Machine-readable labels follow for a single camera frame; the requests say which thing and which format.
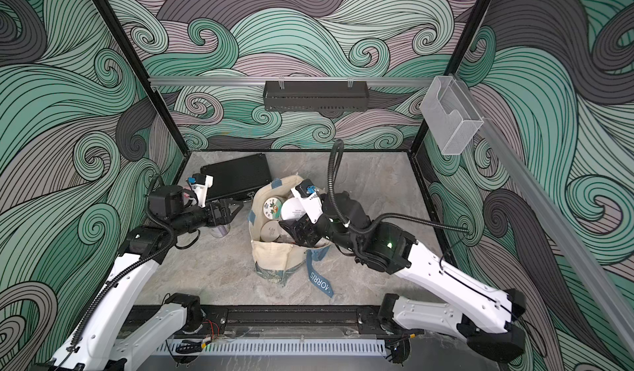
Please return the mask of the cream canvas tote bag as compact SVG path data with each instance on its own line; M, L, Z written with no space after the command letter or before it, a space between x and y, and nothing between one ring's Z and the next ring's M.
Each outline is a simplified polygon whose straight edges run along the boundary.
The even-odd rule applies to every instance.
M255 270L260 277L285 285L291 275L306 268L310 283L331 298L335 294L331 283L314 268L315 262L328 254L330 243L327 241L324 247L300 247L280 227L282 219L269 220L263 213L267 198L277 196L285 201L293 198L291 189L302 181L301 176L287 176L273 180L256 192L248 215Z

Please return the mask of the purple yellow label seed can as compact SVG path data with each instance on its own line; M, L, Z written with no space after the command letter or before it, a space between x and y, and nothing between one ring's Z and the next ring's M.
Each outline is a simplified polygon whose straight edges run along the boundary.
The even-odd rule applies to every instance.
M210 229L209 229L209 233L214 238L226 237L229 234L229 231L230 231L230 225L229 224L224 224L224 225L219 225L219 226L215 226L215 227L210 227Z

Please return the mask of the clear jar cartoon leaf lid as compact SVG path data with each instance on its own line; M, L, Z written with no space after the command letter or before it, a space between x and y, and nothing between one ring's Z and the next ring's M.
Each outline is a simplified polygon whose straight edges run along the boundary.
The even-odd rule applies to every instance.
M282 215L284 202L283 198L277 196L267 198L263 204L264 217L269 220L279 220Z

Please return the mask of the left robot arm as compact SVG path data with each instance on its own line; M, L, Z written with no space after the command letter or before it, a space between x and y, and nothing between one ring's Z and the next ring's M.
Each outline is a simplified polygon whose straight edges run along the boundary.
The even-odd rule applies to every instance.
M151 224L127 234L109 277L88 305L71 336L50 360L34 370L136 370L176 333L211 336L220 328L209 321L196 295L173 293L155 315L127 338L118 335L140 292L168 252L186 250L181 235L199 234L203 227L232 223L244 207L234 199L206 202L205 185L184 189L178 185L150 186L145 214Z

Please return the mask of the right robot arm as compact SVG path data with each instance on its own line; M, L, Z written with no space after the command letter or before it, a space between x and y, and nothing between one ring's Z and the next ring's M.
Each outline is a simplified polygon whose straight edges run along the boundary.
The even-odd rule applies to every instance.
M358 264L407 280L441 298L441 303L426 303L386 295L379 318L396 335L395 344L420 331L432 331L457 338L497 363L508 364L524 354L526 333L517 324L526 310L524 294L515 288L490 287L461 272L395 222L416 222L458 233L467 233L467 229L395 213L371 219L349 193L335 190L343 150L343 141L336 140L330 151L325 193L320 194L309 180L292 188L304 213L299 218L282 218L281 228L298 245L313 247L325 239L346 249L347 256Z

